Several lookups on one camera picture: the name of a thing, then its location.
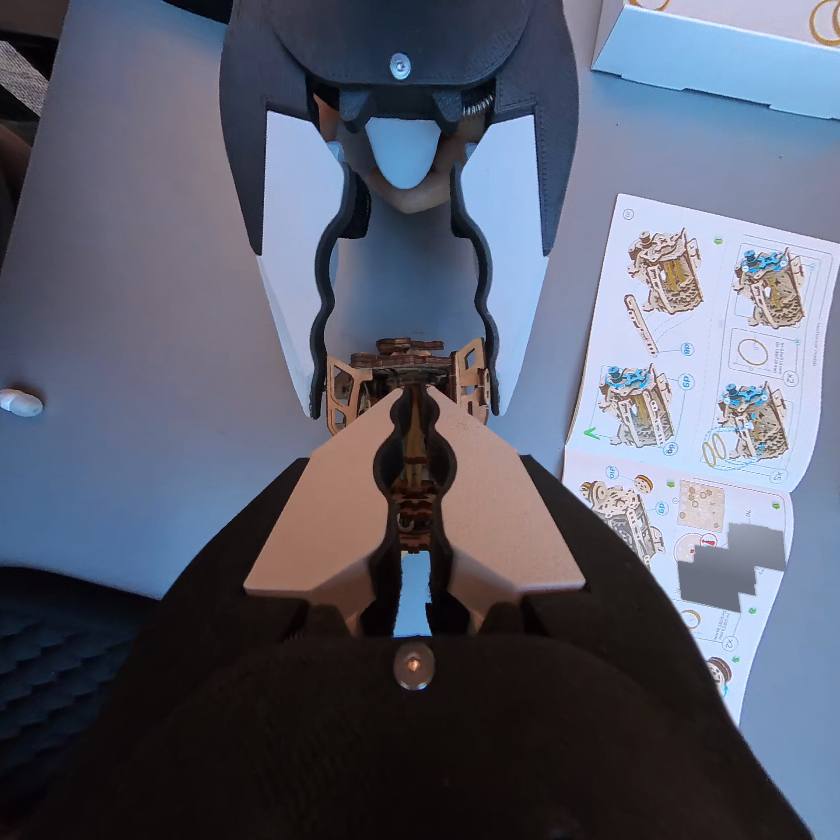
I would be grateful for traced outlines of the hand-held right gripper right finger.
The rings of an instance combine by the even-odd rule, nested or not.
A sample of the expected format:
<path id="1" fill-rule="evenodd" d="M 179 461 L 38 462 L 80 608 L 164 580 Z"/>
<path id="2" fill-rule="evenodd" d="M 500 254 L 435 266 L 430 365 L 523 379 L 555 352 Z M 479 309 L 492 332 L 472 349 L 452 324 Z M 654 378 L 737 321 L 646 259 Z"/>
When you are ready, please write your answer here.
<path id="1" fill-rule="evenodd" d="M 427 619 L 467 632 L 499 602 L 585 578 L 517 451 L 432 386 L 418 400 L 434 499 Z"/>

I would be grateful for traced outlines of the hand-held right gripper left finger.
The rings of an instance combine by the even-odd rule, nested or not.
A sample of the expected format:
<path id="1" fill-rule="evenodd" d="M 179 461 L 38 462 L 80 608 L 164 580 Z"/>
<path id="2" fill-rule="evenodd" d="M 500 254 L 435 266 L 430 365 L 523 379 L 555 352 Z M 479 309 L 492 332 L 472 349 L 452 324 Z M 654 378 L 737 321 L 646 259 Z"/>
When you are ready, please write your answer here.
<path id="1" fill-rule="evenodd" d="M 312 453 L 245 580 L 248 594 L 336 606 L 351 629 L 393 634 L 402 570 L 391 490 L 409 427 L 410 390 L 399 388 Z"/>

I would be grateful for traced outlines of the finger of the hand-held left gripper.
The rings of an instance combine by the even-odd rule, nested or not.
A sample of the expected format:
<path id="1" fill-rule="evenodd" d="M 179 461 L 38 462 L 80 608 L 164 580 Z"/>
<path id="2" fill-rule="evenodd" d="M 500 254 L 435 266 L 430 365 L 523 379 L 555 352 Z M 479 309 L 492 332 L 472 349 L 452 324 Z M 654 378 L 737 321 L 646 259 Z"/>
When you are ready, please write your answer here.
<path id="1" fill-rule="evenodd" d="M 454 220 L 479 266 L 476 309 L 486 328 L 492 412 L 518 382 L 549 258 L 543 253 L 534 117 L 492 124 L 453 173 Z"/>
<path id="2" fill-rule="evenodd" d="M 269 111 L 259 269 L 281 348 L 304 412 L 318 418 L 334 304 L 330 262 L 356 204 L 341 143 L 307 120 Z"/>

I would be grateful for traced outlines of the wooden mechanical model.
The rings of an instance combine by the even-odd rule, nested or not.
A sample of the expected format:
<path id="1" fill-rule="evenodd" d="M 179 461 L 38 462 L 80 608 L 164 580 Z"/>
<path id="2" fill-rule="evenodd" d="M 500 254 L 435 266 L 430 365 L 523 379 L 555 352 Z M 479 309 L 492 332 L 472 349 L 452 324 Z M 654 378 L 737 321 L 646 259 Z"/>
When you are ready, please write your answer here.
<path id="1" fill-rule="evenodd" d="M 476 338 L 451 354 L 442 341 L 410 338 L 379 339 L 375 353 L 354 353 L 345 364 L 327 359 L 327 425 L 332 435 L 383 400 L 408 386 L 413 394 L 432 385 L 483 424 L 490 412 L 490 376 L 484 340 Z M 431 546 L 434 499 L 439 484 L 427 465 L 421 415 L 413 406 L 411 426 L 402 437 L 404 466 L 391 486 L 397 505 L 401 549 L 427 551 Z"/>

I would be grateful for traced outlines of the model instruction booklet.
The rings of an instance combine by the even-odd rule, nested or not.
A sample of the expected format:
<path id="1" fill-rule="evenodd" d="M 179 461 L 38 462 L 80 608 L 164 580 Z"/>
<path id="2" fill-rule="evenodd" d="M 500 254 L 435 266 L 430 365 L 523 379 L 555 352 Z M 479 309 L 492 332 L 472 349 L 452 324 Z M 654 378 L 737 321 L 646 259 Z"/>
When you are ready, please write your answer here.
<path id="1" fill-rule="evenodd" d="M 838 245 L 621 194 L 563 483 L 633 550 L 735 721 L 816 442 Z"/>

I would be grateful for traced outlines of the person's left hand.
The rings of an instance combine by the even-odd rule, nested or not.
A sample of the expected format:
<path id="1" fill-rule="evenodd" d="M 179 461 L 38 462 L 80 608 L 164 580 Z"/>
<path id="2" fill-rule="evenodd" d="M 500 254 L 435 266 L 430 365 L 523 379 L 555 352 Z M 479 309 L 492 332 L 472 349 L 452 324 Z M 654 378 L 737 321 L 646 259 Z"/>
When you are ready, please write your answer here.
<path id="1" fill-rule="evenodd" d="M 449 175 L 430 171 L 415 187 L 400 189 L 387 181 L 378 167 L 364 177 L 369 188 L 403 214 L 439 207 L 450 199 Z"/>

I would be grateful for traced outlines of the white cardboard box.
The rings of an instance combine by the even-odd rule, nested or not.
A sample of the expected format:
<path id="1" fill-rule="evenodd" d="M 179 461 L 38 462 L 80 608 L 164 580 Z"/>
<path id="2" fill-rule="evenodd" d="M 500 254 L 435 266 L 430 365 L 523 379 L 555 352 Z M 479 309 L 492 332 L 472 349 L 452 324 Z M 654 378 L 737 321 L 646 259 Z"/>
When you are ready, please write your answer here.
<path id="1" fill-rule="evenodd" d="M 591 67 L 839 120 L 838 1 L 604 1 Z"/>

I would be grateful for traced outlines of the dark quilted cloth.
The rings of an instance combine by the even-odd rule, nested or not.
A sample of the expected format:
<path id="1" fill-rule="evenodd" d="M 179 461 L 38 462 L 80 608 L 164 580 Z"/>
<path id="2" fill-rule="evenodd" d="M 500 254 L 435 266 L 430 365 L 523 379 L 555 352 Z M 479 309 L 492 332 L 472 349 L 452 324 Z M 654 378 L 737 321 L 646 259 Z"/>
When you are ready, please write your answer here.
<path id="1" fill-rule="evenodd" d="M 96 717 L 155 599 L 1 569 L 2 771 L 65 748 Z"/>

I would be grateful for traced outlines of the grey woven cloth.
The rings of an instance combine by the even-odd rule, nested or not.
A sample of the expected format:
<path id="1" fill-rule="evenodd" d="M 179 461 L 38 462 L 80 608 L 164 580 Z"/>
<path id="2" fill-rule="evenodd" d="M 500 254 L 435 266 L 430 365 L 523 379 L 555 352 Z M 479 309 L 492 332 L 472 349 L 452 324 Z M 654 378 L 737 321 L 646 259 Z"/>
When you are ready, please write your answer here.
<path id="1" fill-rule="evenodd" d="M 49 81 L 9 41 L 1 41 L 1 118 L 38 121 Z"/>

